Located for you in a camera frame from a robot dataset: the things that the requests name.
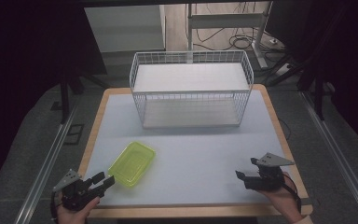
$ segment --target wire rack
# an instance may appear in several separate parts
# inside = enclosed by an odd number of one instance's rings
[[[239,126],[253,83],[242,50],[139,52],[130,74],[144,128]]]

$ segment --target person's arm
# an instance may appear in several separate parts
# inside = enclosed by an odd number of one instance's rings
[[[284,177],[285,184],[291,189],[295,189],[295,184],[287,177]],[[276,191],[258,191],[265,195],[271,201],[272,205],[280,212],[291,224],[309,224],[312,223],[310,217],[303,217],[297,210],[296,200],[293,195],[284,188]]]
[[[62,206],[57,207],[57,216],[59,224],[84,224],[86,223],[86,218],[89,216],[90,211],[97,206],[100,202],[100,197],[96,197],[91,200],[82,210],[70,211]]]

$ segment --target green container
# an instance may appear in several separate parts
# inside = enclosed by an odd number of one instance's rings
[[[109,168],[107,173],[129,188],[142,177],[156,152],[139,142],[131,142]]]

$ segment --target wire mesh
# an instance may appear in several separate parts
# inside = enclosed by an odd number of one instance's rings
[[[140,65],[179,63],[239,63],[249,88],[223,91],[134,90]],[[253,83],[253,70],[246,52],[242,50],[139,52],[134,56],[130,73],[133,99],[145,128],[239,126]]]

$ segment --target wooden table edge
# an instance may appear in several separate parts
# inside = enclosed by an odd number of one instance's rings
[[[254,84],[253,90],[261,92],[266,104],[269,116],[278,135],[282,146],[283,154],[286,159],[294,160],[287,144],[286,138],[282,131],[281,124],[276,116],[272,102],[269,99],[266,88],[260,84]],[[109,96],[112,94],[131,94],[130,88],[107,89],[103,93],[97,115],[95,117],[92,129],[89,135],[89,141],[86,145],[82,161],[79,165],[78,172],[84,176],[87,171],[92,150],[100,130],[103,114],[106,108]],[[292,178],[296,183],[298,195],[300,198],[308,198],[308,193],[304,187],[299,171],[295,165],[290,166]],[[302,206],[301,214],[309,215],[312,213],[312,205],[305,204]],[[140,218],[140,217],[258,217],[258,216],[275,216],[279,215],[270,204],[241,204],[241,205],[211,205],[211,206],[161,206],[161,207],[111,207],[96,208],[90,212],[90,217],[113,217],[113,218]]]

